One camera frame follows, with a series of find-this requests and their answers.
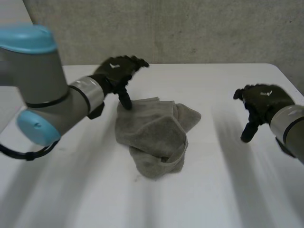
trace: light blue joint cap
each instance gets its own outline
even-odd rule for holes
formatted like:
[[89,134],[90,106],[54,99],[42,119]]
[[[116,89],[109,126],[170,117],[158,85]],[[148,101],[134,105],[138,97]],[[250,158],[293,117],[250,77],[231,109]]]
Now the light blue joint cap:
[[24,54],[45,54],[57,50],[57,45],[46,27],[22,23],[0,27],[0,48]]
[[49,146],[61,137],[52,124],[29,110],[24,110],[19,114],[17,125],[28,139],[41,146]]

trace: table surface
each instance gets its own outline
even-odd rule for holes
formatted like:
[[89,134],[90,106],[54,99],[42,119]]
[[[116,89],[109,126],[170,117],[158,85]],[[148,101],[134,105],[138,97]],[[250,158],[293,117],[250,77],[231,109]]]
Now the table surface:
[[[95,68],[64,70],[71,83]],[[304,105],[302,95],[270,64],[142,69],[129,83],[132,99],[158,96],[202,114],[187,134],[182,171],[156,181],[139,174],[128,148],[115,140],[118,99],[109,95],[102,116],[82,120],[49,155],[31,162],[0,155],[0,227],[304,227],[304,166],[280,151],[267,125],[249,144],[239,139],[248,113],[233,93],[256,83],[278,84]],[[0,140],[24,152],[35,147],[14,120]]]

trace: black cable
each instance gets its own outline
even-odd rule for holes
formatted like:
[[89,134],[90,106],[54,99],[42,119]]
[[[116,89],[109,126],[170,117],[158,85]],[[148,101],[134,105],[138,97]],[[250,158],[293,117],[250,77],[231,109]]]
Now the black cable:
[[58,142],[59,141],[56,141],[51,146],[46,146],[37,152],[27,152],[27,153],[20,153],[17,151],[13,151],[13,150],[3,146],[2,144],[0,144],[0,151],[2,153],[4,153],[6,156],[9,156],[11,158],[32,161],[36,158],[40,158],[40,157],[50,153],[52,151],[52,149],[54,149],[54,147],[57,145]]

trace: gray wall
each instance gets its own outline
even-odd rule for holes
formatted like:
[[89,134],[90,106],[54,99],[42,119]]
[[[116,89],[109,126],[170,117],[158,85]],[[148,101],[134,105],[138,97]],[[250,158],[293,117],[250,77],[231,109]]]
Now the gray wall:
[[63,64],[271,63],[304,93],[304,0],[24,0]]

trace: gray towel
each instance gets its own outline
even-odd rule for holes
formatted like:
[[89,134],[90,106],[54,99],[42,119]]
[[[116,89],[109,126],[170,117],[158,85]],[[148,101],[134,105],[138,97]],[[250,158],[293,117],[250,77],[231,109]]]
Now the gray towel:
[[188,146],[186,132],[201,115],[174,101],[158,97],[132,101],[132,110],[119,103],[115,136],[129,146],[137,170],[145,177],[158,178],[181,171]]

